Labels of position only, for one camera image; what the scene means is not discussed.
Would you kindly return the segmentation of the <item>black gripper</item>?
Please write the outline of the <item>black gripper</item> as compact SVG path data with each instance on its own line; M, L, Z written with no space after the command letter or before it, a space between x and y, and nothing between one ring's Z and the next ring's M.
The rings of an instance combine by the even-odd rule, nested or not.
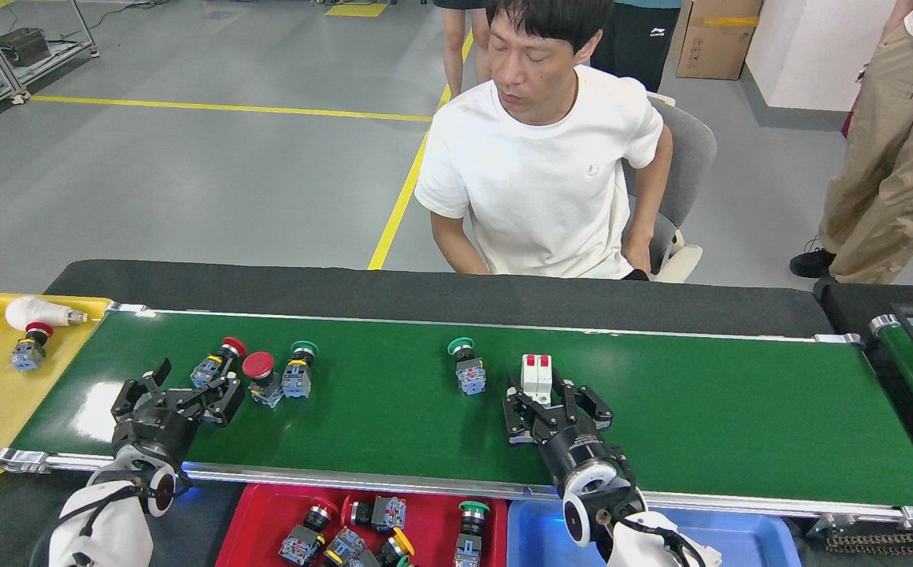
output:
M623 475L619 448L603 440L614 412L587 385L555 380L570 422L553 420L552 390L552 376L507 376L502 407L510 445L536 444L558 489L604 489Z
M161 360L155 370L126 380L113 403L113 417L120 417L113 431L113 451L127 445L140 445L171 459L185 459L200 427L199 422L227 427L241 403L245 390L238 376L220 376L203 387L181 396L181 415L161 408L167 403L160 386L172 370L169 359ZM135 409L149 395L150 403Z

